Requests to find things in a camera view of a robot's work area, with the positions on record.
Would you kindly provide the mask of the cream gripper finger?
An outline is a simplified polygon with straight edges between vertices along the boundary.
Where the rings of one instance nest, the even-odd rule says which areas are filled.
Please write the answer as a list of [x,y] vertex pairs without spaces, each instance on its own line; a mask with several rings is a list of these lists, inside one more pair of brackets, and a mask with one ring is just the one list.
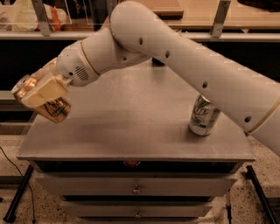
[[31,75],[31,77],[33,77],[35,79],[42,79],[47,75],[57,76],[59,74],[59,72],[56,68],[56,62],[57,62],[56,58],[50,60],[43,67],[41,67],[38,71],[33,73]]
[[21,102],[28,108],[36,108],[43,104],[56,100],[68,92],[68,84],[54,76],[43,78],[38,84],[29,90]]

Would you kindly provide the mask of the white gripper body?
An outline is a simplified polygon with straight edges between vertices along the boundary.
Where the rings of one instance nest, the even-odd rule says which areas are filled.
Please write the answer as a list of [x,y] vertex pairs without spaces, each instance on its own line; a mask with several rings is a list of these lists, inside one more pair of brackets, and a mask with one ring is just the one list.
[[57,58],[56,69],[75,87],[84,87],[100,78],[100,75],[89,64],[81,41],[62,50]]

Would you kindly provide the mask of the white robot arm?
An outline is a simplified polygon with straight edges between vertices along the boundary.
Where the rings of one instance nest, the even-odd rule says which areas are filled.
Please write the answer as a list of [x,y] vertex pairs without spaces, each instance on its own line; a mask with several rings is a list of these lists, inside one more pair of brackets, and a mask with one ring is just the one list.
[[140,3],[119,3],[110,26],[66,47],[34,73],[22,103],[37,108],[102,74],[155,58],[190,84],[246,133],[280,155],[280,84],[168,27]]

